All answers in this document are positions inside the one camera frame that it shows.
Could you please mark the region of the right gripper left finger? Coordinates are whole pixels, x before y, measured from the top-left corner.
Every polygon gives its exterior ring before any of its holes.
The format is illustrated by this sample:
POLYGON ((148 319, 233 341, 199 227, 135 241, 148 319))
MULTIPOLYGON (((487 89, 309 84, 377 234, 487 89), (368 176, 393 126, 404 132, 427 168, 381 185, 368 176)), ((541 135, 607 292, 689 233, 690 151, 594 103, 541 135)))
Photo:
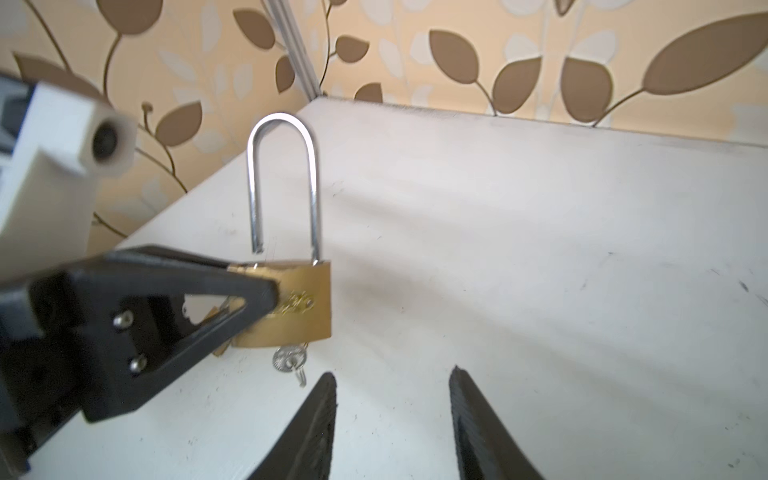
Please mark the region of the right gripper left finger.
POLYGON ((337 382, 325 372, 248 479, 328 479, 336 414, 337 382))

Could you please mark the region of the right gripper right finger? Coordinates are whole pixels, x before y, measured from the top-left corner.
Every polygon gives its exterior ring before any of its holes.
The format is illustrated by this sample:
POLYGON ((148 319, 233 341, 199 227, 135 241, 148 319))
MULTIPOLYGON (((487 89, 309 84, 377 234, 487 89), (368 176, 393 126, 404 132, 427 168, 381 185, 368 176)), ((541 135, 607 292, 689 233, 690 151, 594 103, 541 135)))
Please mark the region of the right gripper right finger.
POLYGON ((460 479, 543 479, 471 375, 458 366, 450 374, 449 396, 460 479))

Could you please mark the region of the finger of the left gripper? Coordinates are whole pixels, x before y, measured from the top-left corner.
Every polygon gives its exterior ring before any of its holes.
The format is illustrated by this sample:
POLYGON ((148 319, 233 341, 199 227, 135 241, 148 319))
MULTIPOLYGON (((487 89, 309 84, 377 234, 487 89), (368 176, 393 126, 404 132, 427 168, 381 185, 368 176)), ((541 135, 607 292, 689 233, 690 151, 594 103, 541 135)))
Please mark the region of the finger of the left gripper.
POLYGON ((228 270, 225 263, 141 247, 64 268, 62 294, 76 318, 69 332, 84 417, 99 422, 131 413, 233 336, 275 309, 275 281, 228 270), (185 296, 243 300, 198 325, 185 296))

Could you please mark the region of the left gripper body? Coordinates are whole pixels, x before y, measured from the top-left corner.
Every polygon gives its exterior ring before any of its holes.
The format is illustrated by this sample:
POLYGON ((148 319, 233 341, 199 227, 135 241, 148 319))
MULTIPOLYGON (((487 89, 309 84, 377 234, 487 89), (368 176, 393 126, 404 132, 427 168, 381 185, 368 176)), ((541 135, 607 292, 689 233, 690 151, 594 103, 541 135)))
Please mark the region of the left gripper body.
POLYGON ((85 272, 41 272, 1 282, 1 472, 30 457, 85 412, 87 384, 73 331, 85 272))

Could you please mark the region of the silver key with ring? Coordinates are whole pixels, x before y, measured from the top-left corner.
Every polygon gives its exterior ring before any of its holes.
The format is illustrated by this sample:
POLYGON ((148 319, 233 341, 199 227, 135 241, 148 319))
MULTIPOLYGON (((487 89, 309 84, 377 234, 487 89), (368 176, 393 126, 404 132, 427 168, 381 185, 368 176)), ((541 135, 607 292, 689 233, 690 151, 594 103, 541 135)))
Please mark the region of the silver key with ring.
POLYGON ((305 388, 307 377, 304 366, 308 358, 308 343, 284 345, 272 357, 273 368, 281 373, 293 374, 299 386, 305 388))

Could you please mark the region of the large brass padlock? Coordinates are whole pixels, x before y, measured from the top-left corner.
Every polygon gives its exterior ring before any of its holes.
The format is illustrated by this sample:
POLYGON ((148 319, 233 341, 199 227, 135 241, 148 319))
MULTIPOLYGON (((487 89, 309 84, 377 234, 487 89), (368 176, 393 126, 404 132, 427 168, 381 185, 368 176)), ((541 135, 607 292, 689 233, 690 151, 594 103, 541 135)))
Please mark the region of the large brass padlock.
POLYGON ((331 337, 331 264, 322 254, 319 156, 310 129, 289 113, 272 113, 250 132, 246 149, 249 220, 252 251, 264 251, 265 232, 260 190, 258 150, 267 130, 279 123, 293 127, 300 135, 307 158, 311 256, 308 260, 261 262, 232 266, 231 271, 273 280, 278 288, 276 308, 254 325, 214 351, 221 356, 230 347, 270 348, 296 345, 331 337))

